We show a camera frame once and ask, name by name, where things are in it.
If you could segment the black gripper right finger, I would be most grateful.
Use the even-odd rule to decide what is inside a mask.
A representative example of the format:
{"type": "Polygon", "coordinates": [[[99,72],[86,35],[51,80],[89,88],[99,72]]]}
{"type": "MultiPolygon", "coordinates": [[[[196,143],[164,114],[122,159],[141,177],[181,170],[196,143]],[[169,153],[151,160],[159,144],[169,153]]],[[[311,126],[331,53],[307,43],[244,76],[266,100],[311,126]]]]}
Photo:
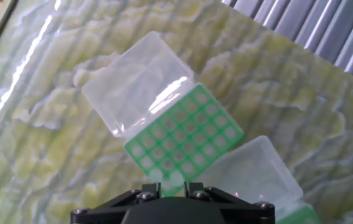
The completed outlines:
{"type": "Polygon", "coordinates": [[[202,182],[185,182],[185,197],[211,205],[226,223],[275,224],[275,206],[270,202],[249,203],[202,182]]]}

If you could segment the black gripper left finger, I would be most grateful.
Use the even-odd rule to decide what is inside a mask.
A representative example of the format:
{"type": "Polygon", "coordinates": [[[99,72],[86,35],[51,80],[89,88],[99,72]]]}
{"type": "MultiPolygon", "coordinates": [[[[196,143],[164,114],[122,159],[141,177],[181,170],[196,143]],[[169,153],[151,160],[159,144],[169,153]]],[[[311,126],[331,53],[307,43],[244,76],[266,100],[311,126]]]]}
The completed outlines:
{"type": "Polygon", "coordinates": [[[76,208],[70,212],[70,223],[121,223],[135,205],[161,198],[161,183],[143,184],[127,190],[96,208],[76,208]]]}

